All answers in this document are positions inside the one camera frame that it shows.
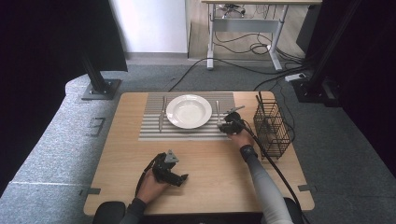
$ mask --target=person's knee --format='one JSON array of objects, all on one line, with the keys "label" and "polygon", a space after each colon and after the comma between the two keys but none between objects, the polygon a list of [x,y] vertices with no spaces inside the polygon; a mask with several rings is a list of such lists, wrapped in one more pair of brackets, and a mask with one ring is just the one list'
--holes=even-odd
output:
[{"label": "person's knee", "polygon": [[92,224],[120,223],[125,216],[125,204],[122,202],[105,202],[99,205]]},{"label": "person's knee", "polygon": [[291,216],[291,220],[293,221],[293,223],[294,224],[304,224],[303,212],[301,211],[301,209],[297,205],[297,203],[290,198],[285,198],[285,203],[286,203],[286,206],[288,207],[289,214]]}]

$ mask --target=gray floor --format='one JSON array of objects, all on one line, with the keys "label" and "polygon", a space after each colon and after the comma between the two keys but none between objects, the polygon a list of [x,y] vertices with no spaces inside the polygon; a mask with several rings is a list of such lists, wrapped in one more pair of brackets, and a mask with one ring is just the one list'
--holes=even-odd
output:
[{"label": "gray floor", "polygon": [[[92,222],[82,208],[120,96],[127,91],[168,91],[194,61],[148,57],[128,63],[128,73],[103,72],[105,78],[122,80],[112,101],[81,101],[90,82],[87,76],[67,84],[58,113],[0,200],[0,223]],[[191,69],[175,91],[253,91],[274,77],[222,63],[207,71],[202,64]],[[266,62],[248,65],[273,71]],[[294,117],[293,145],[316,205],[306,213],[310,222],[396,223],[395,178],[344,110],[298,103],[282,78],[272,91],[288,122],[292,119],[287,108]],[[99,119],[105,121],[102,129]]]}]

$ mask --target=power strip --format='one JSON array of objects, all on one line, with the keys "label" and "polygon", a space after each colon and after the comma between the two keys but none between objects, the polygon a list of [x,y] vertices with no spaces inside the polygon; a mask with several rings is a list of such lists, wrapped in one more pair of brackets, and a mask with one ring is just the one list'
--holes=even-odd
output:
[{"label": "power strip", "polygon": [[295,74],[295,75],[286,76],[285,81],[290,82],[290,81],[305,78],[305,77],[306,77],[306,75],[304,73],[299,73],[299,74]]}]

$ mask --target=black cable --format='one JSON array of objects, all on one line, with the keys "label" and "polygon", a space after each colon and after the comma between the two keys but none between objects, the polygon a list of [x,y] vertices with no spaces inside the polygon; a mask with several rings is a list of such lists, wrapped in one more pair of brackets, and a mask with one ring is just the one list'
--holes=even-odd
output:
[{"label": "black cable", "polygon": [[[220,43],[228,43],[228,42],[236,41],[236,40],[238,40],[238,39],[241,39],[241,38],[244,38],[244,37],[247,37],[247,36],[250,36],[250,35],[260,35],[260,33],[258,33],[258,34],[247,34],[247,35],[242,35],[242,36],[239,36],[239,37],[237,37],[237,38],[235,38],[235,39],[230,39],[230,40],[220,40],[220,39],[218,38],[218,36],[217,36],[217,33],[215,32],[215,38],[216,38]],[[268,48],[267,48],[268,45],[263,44],[261,41],[259,41],[259,43],[253,43],[253,44],[251,44],[250,47],[249,47],[249,49],[248,49],[248,50],[245,50],[245,51],[235,51],[235,50],[232,50],[232,49],[227,48],[227,47],[224,46],[224,45],[221,45],[221,44],[218,44],[218,43],[215,43],[215,42],[213,42],[213,44],[215,44],[216,46],[219,46],[219,47],[223,47],[223,48],[229,50],[229,51],[232,52],[232,53],[248,53],[248,52],[253,52],[254,54],[258,54],[258,55],[264,55],[264,54],[268,53]],[[264,51],[264,52],[258,52],[258,51],[256,51],[256,49],[259,49],[259,48],[265,48],[265,51]]]},{"label": "black cable", "polygon": [[284,56],[282,54],[279,54],[279,56],[283,59],[283,61],[294,62],[294,63],[297,63],[297,64],[303,64],[304,63],[304,61],[295,60],[295,59],[286,57],[286,56]]},{"label": "black cable", "polygon": [[275,19],[276,7],[277,7],[277,5],[275,5],[275,8],[274,8],[273,20]]},{"label": "black cable", "polygon": [[[290,125],[288,122],[286,122],[285,120],[283,120],[283,123],[285,123],[285,124],[289,127],[288,132],[291,131],[291,133],[292,133],[292,138],[290,139],[290,141],[293,142],[294,139],[295,139],[295,137],[296,137],[296,132],[294,131],[294,126],[295,126],[294,121],[295,121],[295,120],[294,120],[294,116],[292,115],[292,113],[291,113],[291,111],[290,111],[288,105],[286,104],[286,96],[285,96],[285,95],[283,94],[283,92],[282,92],[283,87],[282,87],[281,85],[279,85],[278,79],[279,79],[279,77],[276,79],[276,84],[275,84],[271,89],[273,89],[276,85],[278,85],[278,86],[280,87],[280,93],[281,93],[282,96],[283,96],[283,104],[284,104],[284,106],[288,109],[288,112],[289,112],[289,114],[290,114],[290,116],[291,116],[291,119],[292,119],[292,124],[291,124],[291,125]],[[303,211],[301,210],[301,208],[300,208],[300,211],[301,211],[301,215],[302,215],[302,217],[303,217],[305,223],[310,224],[308,218],[305,216],[305,214],[303,213]]]},{"label": "black cable", "polygon": [[246,68],[246,67],[241,66],[241,65],[238,65],[238,64],[229,63],[229,62],[223,61],[223,60],[221,60],[221,59],[216,59],[216,58],[203,58],[203,59],[201,59],[201,60],[198,60],[196,63],[194,63],[194,64],[187,70],[187,72],[180,78],[180,80],[179,80],[169,91],[172,91],[172,90],[175,88],[175,86],[177,86],[177,85],[181,82],[181,80],[183,80],[183,78],[190,72],[190,70],[191,70],[196,64],[198,64],[198,63],[201,62],[201,61],[208,60],[208,59],[211,59],[211,60],[214,60],[214,61],[219,61],[219,62],[222,62],[222,63],[227,63],[227,64],[230,64],[230,65],[233,65],[233,66],[236,66],[236,67],[239,67],[239,68],[248,70],[248,71],[250,71],[250,72],[254,72],[254,73],[258,73],[258,74],[263,74],[263,75],[278,75],[278,74],[286,73],[286,74],[284,74],[284,75],[281,75],[281,76],[278,76],[278,77],[275,77],[275,78],[270,78],[270,79],[268,79],[268,80],[265,80],[264,82],[262,82],[262,83],[260,83],[258,86],[256,86],[256,88],[255,88],[254,90],[256,90],[257,88],[259,88],[260,85],[262,85],[262,84],[265,83],[265,82],[274,80],[274,79],[279,78],[279,77],[284,77],[284,76],[286,76],[286,75],[288,75],[288,74],[290,74],[290,73],[292,73],[292,72],[302,71],[302,70],[305,70],[305,69],[306,69],[306,68],[303,69],[303,66],[300,66],[300,67],[298,67],[298,68],[291,68],[289,71],[281,71],[281,72],[274,72],[274,73],[271,73],[271,72],[260,72],[260,71],[256,71],[256,70],[253,70],[253,69],[250,69],[250,68]]},{"label": "black cable", "polygon": [[281,50],[280,48],[276,48],[276,52],[279,54],[279,56],[281,56],[284,59],[288,59],[288,60],[294,61],[296,63],[307,63],[307,60],[305,58],[288,54],[288,53],[284,52],[283,50]]},{"label": "black cable", "polygon": [[270,11],[270,6],[271,5],[267,5],[267,11],[265,12],[265,16],[264,16],[265,19],[267,19],[268,12]]},{"label": "black cable", "polygon": [[263,5],[262,6],[262,12],[257,12],[257,14],[262,14],[264,15],[266,12],[268,12],[269,6],[268,5]]},{"label": "black cable", "polygon": [[254,15],[256,15],[256,13],[259,14],[258,9],[259,9],[259,5],[256,5],[256,10],[254,10],[253,15],[249,19],[253,19]]},{"label": "black cable", "polygon": [[282,179],[283,183],[285,184],[286,188],[289,190],[291,196],[293,197],[295,203],[297,204],[298,208],[300,211],[301,210],[301,206],[300,206],[300,202],[296,196],[296,194],[294,193],[293,189],[291,188],[288,180],[285,178],[285,176],[283,176],[282,172],[279,170],[279,168],[276,166],[276,164],[274,163],[274,161],[272,160],[272,158],[268,155],[268,153],[265,151],[264,146],[262,145],[262,143],[260,142],[259,138],[254,134],[254,132],[249,129],[246,125],[241,124],[238,120],[236,119],[232,119],[233,122],[235,122],[237,125],[239,125],[241,128],[245,129],[250,135],[251,137],[254,139],[254,141],[257,143],[257,145],[259,146],[262,154],[264,155],[264,157],[271,163],[271,165],[274,167],[274,169],[276,170],[277,174],[279,175],[279,177]]}]

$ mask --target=black wire basket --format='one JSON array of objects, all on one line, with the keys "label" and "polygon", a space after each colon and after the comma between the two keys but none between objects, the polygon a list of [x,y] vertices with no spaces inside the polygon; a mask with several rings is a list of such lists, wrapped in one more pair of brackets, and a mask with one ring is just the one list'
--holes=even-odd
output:
[{"label": "black wire basket", "polygon": [[276,100],[260,100],[253,120],[257,137],[265,152],[271,158],[279,159],[291,141],[284,124],[281,108],[277,106]]}]

